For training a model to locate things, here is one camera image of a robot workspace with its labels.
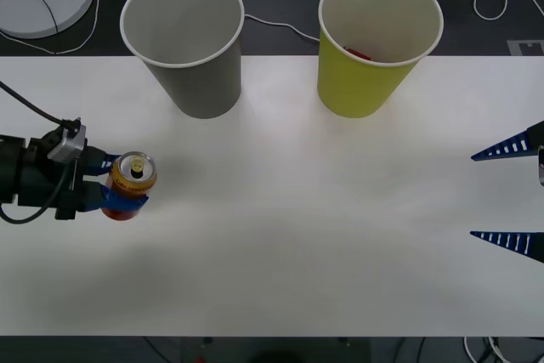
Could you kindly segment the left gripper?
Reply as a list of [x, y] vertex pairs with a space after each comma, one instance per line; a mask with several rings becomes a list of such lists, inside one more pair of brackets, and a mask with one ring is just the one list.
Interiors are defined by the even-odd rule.
[[121, 196], [98, 182], [83, 183], [83, 164], [87, 148], [86, 174], [100, 176], [111, 171], [120, 155], [87, 147], [83, 131], [51, 131], [32, 138], [22, 154], [19, 204], [53, 208], [58, 220], [70, 220], [77, 213], [108, 209], [137, 212], [148, 200]]

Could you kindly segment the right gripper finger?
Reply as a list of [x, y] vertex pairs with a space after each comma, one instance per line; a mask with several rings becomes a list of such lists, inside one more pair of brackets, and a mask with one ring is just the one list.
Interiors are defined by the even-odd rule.
[[522, 133], [515, 134], [476, 153], [471, 156], [471, 159], [481, 162], [512, 157], [538, 156], [539, 149], [543, 149], [543, 127], [544, 122], [538, 122]]
[[471, 231], [470, 235], [544, 263], [543, 232]]

